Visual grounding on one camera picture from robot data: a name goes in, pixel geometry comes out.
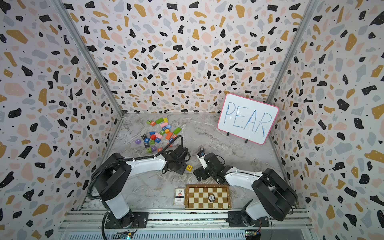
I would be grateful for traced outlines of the yellow E letter block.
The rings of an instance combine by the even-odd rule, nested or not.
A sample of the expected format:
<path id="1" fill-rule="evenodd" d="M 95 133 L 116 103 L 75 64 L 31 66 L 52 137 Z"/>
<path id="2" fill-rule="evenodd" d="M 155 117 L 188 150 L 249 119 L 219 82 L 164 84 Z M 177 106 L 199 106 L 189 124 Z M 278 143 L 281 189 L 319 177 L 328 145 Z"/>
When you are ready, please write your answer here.
<path id="1" fill-rule="evenodd" d="M 191 172 L 192 171 L 192 169 L 193 169 L 193 167 L 191 166 L 191 165 L 187 165 L 187 171 L 189 171 L 189 172 Z"/>

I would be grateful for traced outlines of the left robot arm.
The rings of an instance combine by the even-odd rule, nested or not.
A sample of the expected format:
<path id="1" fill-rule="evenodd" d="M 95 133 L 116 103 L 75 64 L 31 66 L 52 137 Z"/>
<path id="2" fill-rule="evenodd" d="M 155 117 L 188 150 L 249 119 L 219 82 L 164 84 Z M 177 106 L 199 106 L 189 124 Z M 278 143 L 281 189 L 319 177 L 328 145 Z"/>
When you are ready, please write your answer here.
<path id="1" fill-rule="evenodd" d="M 126 158 L 119 153 L 112 154 L 91 176 L 87 190 L 89 200 L 100 200 L 107 209 L 105 219 L 112 227 L 137 227 L 140 220 L 126 203 L 123 188 L 129 177 L 160 171 L 183 175 L 191 159 L 188 148 L 184 147 L 182 136 L 170 142 L 157 154 Z"/>

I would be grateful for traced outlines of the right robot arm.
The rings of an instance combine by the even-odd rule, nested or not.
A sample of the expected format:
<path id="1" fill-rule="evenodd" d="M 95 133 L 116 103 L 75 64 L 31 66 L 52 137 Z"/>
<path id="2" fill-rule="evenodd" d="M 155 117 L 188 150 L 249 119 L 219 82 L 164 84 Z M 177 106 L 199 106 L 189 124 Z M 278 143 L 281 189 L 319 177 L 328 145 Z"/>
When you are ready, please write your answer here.
<path id="1" fill-rule="evenodd" d="M 238 215 L 229 217 L 228 223 L 252 227 L 264 217 L 282 222 L 293 213 L 298 196 L 273 169 L 267 168 L 263 172 L 239 170 L 225 166 L 219 160 L 220 156 L 205 154 L 203 150 L 197 153 L 197 158 L 202 165 L 194 170 L 199 182 L 212 178 L 218 184 L 254 191 L 258 198 L 257 201 L 250 200 Z"/>

